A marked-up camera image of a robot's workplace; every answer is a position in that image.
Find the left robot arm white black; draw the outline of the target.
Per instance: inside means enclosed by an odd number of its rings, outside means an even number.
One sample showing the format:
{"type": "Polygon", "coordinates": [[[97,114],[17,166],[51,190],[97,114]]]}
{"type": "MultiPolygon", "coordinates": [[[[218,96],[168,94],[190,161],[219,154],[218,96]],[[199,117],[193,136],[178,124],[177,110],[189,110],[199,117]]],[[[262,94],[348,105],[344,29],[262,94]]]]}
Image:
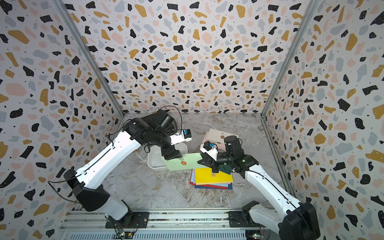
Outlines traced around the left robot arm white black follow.
{"type": "Polygon", "coordinates": [[[128,155],[141,146],[158,146],[165,160],[179,159],[182,154],[175,145],[192,139],[189,129],[178,127],[166,111],[158,110],[124,124],[116,138],[93,160],[78,170],[64,174],[78,202],[88,212],[100,211],[109,219],[125,226],[131,221],[128,205],[111,196],[102,186],[103,180],[128,155]]]}

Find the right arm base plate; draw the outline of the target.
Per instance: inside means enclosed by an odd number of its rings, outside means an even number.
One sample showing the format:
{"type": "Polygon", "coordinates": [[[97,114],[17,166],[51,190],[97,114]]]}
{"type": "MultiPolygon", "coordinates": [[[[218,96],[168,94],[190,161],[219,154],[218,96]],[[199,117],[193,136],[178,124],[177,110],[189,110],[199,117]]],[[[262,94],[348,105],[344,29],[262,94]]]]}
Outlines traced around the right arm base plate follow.
{"type": "Polygon", "coordinates": [[[231,228],[258,228],[261,226],[251,219],[248,211],[229,211],[228,217],[231,228]]]}

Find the light green envelope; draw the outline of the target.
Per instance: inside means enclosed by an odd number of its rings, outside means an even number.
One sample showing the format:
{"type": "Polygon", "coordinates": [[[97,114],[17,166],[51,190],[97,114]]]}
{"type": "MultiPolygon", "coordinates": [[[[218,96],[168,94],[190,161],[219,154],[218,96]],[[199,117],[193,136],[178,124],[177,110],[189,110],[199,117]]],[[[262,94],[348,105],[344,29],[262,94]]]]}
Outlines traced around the light green envelope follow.
{"type": "Polygon", "coordinates": [[[201,154],[199,153],[185,154],[182,158],[172,160],[165,160],[165,158],[162,157],[162,160],[169,171],[206,168],[206,166],[198,164],[198,161],[202,160],[201,154]]]}

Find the yellow envelope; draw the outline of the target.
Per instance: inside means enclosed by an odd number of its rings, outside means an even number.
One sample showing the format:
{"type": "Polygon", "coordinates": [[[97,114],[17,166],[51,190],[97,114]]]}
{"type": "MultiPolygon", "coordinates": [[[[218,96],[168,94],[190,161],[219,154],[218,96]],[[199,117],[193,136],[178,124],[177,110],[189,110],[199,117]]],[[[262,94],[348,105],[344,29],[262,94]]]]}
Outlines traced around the yellow envelope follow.
{"type": "Polygon", "coordinates": [[[234,181],[231,174],[213,173],[210,168],[195,169],[195,180],[197,185],[230,184],[234,181]]]}

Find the dark green envelope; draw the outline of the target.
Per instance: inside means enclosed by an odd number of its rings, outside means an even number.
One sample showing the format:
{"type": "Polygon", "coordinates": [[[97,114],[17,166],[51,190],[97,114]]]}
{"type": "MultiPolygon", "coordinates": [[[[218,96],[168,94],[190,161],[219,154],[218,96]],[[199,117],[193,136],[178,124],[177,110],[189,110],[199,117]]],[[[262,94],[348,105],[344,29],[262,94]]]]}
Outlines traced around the dark green envelope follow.
{"type": "Polygon", "coordinates": [[[234,168],[228,164],[216,164],[216,168],[219,172],[223,172],[228,175],[235,172],[234,168]]]}

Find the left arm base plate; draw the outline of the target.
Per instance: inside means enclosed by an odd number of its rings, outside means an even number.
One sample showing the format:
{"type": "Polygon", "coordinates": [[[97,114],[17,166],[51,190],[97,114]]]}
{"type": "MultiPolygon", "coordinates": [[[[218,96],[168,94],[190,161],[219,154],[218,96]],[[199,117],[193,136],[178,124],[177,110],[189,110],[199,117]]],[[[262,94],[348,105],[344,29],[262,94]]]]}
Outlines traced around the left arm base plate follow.
{"type": "Polygon", "coordinates": [[[125,229],[125,228],[139,228],[145,229],[149,220],[149,212],[128,212],[120,220],[115,220],[112,217],[107,217],[105,225],[106,229],[125,229]]]}

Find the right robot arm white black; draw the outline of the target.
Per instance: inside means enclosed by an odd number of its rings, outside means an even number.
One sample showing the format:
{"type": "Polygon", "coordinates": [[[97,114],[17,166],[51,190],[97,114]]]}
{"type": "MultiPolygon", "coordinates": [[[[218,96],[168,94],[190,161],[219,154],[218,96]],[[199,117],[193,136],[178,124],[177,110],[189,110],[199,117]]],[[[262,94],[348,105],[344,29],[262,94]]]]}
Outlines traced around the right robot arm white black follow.
{"type": "Polygon", "coordinates": [[[236,136],[224,139],[225,152],[220,153],[215,144],[201,144],[200,165],[213,173],[238,173],[256,187],[272,204],[273,210],[252,201],[242,208],[242,218],[247,224],[260,224],[279,235],[282,240],[317,240],[321,233],[315,207],[302,203],[270,177],[259,162],[244,153],[242,140],[236,136]]]}

